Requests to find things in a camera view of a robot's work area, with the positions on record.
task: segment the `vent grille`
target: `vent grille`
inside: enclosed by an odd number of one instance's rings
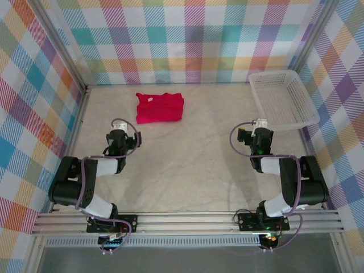
[[[125,246],[142,247],[208,247],[208,246],[257,246],[260,245],[258,235],[210,235],[210,236],[133,236]],[[95,247],[96,236],[49,237],[47,247]]]

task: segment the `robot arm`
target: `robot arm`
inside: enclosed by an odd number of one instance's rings
[[[282,192],[276,197],[259,204],[257,212],[265,217],[281,217],[293,207],[297,193],[297,165],[292,158],[264,157],[271,155],[271,143],[274,132],[267,129],[267,122],[258,120],[253,132],[239,129],[238,141],[250,146],[251,165],[259,173],[280,175]],[[328,199],[329,192],[314,156],[299,159],[301,166],[301,195],[298,208],[316,205]]]
[[[126,155],[128,150],[133,150],[141,145],[141,133],[133,137],[127,135],[127,124],[117,123],[113,130],[106,136],[108,143],[104,154],[106,156]],[[106,202],[94,193],[96,178],[103,175],[114,175],[120,173],[126,164],[126,158],[105,158],[103,156],[86,159],[85,166],[85,191],[79,207],[95,216],[106,219],[117,217],[115,204]],[[75,206],[81,193],[81,159],[65,156],[62,158],[56,175],[48,192],[49,199],[55,204]]]

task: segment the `laundry basket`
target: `laundry basket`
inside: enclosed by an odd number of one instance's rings
[[[254,73],[249,81],[260,117],[268,120],[269,129],[300,129],[320,121],[320,115],[295,71]]]

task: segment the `aluminum rail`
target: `aluminum rail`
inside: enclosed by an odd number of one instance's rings
[[[336,210],[303,210],[300,233],[338,233],[344,227]],[[266,231],[239,231],[233,222],[235,212],[176,212],[176,213],[125,213],[138,215],[134,235],[227,235],[266,234]],[[300,223],[298,216],[288,218],[294,233]],[[35,236],[91,235],[86,233],[86,217],[81,213],[39,214],[34,226]]]

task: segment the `cable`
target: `cable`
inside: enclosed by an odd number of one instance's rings
[[[292,209],[287,212],[287,213],[283,213],[283,216],[290,216],[292,213],[295,212],[297,206],[298,206],[298,203],[300,201],[300,196],[301,196],[301,165],[300,165],[300,162],[298,160],[298,158],[295,156],[295,155],[248,155],[248,154],[244,154],[242,152],[239,152],[233,145],[233,133],[234,131],[242,126],[242,125],[247,125],[247,124],[250,124],[250,125],[254,125],[255,122],[243,122],[243,123],[240,123],[238,125],[236,125],[230,132],[230,137],[229,137],[229,141],[230,141],[230,146],[233,148],[233,150],[235,152],[237,152],[238,154],[242,155],[242,156],[245,156],[247,158],[292,158],[296,164],[297,164],[297,193],[296,193],[296,198],[295,198],[295,202],[293,203],[293,207]]]
[[[76,202],[76,205],[75,205],[75,209],[79,210],[80,209],[80,203],[82,202],[82,197],[85,193],[85,187],[86,187],[86,173],[85,173],[85,161],[89,158],[112,158],[112,159],[119,159],[119,158],[126,158],[127,156],[131,155],[133,152],[135,152],[135,150],[139,147],[139,144],[140,144],[140,136],[138,134],[138,131],[137,129],[134,127],[133,124],[131,124],[129,121],[125,120],[125,119],[122,119],[122,118],[115,118],[112,120],[111,122],[111,126],[113,127],[114,125],[114,122],[115,121],[122,121],[122,122],[125,122],[126,124],[128,124],[135,132],[135,136],[136,136],[136,145],[135,147],[131,150],[131,152],[127,153],[126,155],[119,155],[119,156],[101,156],[101,155],[95,155],[95,156],[86,156],[84,158],[82,158],[81,160],[81,181],[82,181],[82,185],[81,185],[81,190],[80,190],[80,195],[78,196],[78,199],[77,199],[77,202]],[[131,232],[132,232],[132,228],[131,228],[131,225],[129,222],[127,221],[124,221],[124,220],[119,220],[119,219],[107,219],[107,218],[102,218],[102,217],[98,217],[98,216],[95,216],[95,215],[92,215],[92,214],[89,214],[87,212],[84,212],[83,210],[81,211],[84,215],[88,216],[88,217],[91,217],[92,219],[97,219],[97,220],[100,220],[100,221],[106,221],[106,222],[119,222],[119,223],[122,223],[122,224],[125,224],[127,225],[128,227],[128,231],[127,231],[127,234],[125,235],[125,238],[123,239],[122,243],[116,247],[114,250],[109,250],[109,251],[106,251],[104,249],[104,244],[101,244],[101,250],[102,250],[102,253],[103,254],[106,254],[106,253],[110,253],[112,254],[113,252],[119,250],[125,243],[126,241],[130,238],[131,236]]]

